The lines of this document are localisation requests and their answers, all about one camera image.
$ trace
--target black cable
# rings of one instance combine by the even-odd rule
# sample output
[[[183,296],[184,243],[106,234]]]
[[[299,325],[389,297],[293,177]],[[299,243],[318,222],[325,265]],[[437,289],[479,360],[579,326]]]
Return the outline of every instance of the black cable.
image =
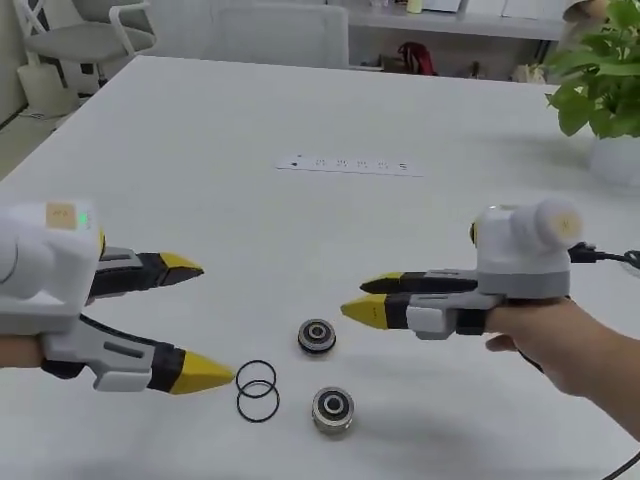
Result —
[[[631,460],[629,460],[627,463],[625,463],[624,465],[622,465],[619,469],[617,469],[615,472],[610,473],[609,475],[607,475],[606,477],[604,477],[602,480],[615,480],[616,478],[618,478],[620,475],[622,475],[623,473],[627,472],[631,467],[633,467],[636,463],[638,463],[640,461],[640,452],[638,452],[636,454],[635,457],[633,457]]]
[[[624,255],[616,255],[613,253],[600,252],[596,250],[595,245],[588,243],[578,243],[575,247],[569,249],[571,263],[596,263],[601,260],[613,260],[620,263],[626,263],[640,271],[640,251],[629,250]]]

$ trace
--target sticker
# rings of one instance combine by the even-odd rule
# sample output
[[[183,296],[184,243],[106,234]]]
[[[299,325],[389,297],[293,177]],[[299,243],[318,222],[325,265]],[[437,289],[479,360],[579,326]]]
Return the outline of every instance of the sticker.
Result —
[[[560,238],[573,238],[582,230],[582,220],[572,212],[554,215],[551,219],[553,231]]]
[[[307,172],[360,173],[366,175],[392,175],[396,177],[422,177],[422,172],[408,163],[387,160],[313,157],[294,155],[282,159],[278,170],[304,170]]]
[[[75,230],[76,206],[72,203],[47,203],[47,228]]]

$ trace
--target potted plant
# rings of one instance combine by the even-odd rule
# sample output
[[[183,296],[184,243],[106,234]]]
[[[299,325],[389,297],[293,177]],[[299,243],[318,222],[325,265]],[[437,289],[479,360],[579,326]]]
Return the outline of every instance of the potted plant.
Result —
[[[565,135],[591,127],[595,175],[640,186],[640,1],[611,0],[607,14],[579,48],[551,56],[547,65],[562,82],[547,99]]]

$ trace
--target bearing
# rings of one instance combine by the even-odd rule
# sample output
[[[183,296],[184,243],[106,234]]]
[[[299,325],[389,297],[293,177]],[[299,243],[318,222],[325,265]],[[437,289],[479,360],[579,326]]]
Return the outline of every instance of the bearing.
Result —
[[[346,433],[353,423],[354,403],[341,388],[327,387],[313,398],[311,416],[316,428],[325,435]]]
[[[298,345],[308,355],[323,355],[335,344],[336,332],[325,320],[307,320],[298,330]]]

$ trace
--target black rubber ring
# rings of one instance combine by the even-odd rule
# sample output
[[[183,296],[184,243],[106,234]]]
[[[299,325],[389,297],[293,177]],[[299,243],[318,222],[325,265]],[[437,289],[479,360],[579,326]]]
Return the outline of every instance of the black rubber ring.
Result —
[[[267,367],[269,370],[271,370],[271,373],[273,374],[273,380],[271,380],[270,382],[266,381],[266,380],[261,380],[264,383],[264,385],[269,385],[270,388],[266,391],[266,392],[262,392],[258,395],[253,395],[253,394],[249,394],[249,393],[244,393],[244,390],[246,387],[248,387],[249,385],[251,385],[251,382],[255,382],[255,380],[251,380],[250,382],[245,383],[244,385],[240,386],[240,373],[242,372],[242,370],[244,370],[246,367],[248,367],[249,365],[264,365],[265,367]],[[236,373],[236,387],[238,388],[238,392],[240,395],[243,395],[247,398],[253,398],[258,399],[258,398],[264,398],[267,395],[269,395],[274,388],[276,388],[276,369],[273,368],[273,365],[271,365],[269,362],[267,362],[266,360],[251,360],[250,362],[245,363],[244,365],[242,365],[239,369],[238,372]]]
[[[276,406],[273,409],[273,411],[267,415],[266,417],[262,417],[262,418],[252,418],[249,415],[247,415],[246,413],[244,413],[244,411],[242,410],[242,407],[240,406],[240,398],[245,396],[248,398],[252,398],[251,396],[247,395],[244,392],[244,389],[247,387],[250,387],[251,385],[269,385],[271,388],[269,388],[268,392],[275,392],[276,393]],[[276,388],[276,386],[271,383],[268,382],[266,380],[251,380],[250,382],[247,382],[245,384],[244,387],[242,387],[242,389],[240,389],[240,391],[238,391],[238,396],[236,397],[236,409],[238,410],[238,413],[240,414],[240,416],[246,420],[249,423],[264,423],[266,421],[271,420],[275,414],[278,412],[278,410],[280,409],[280,392],[278,391],[278,389]]]

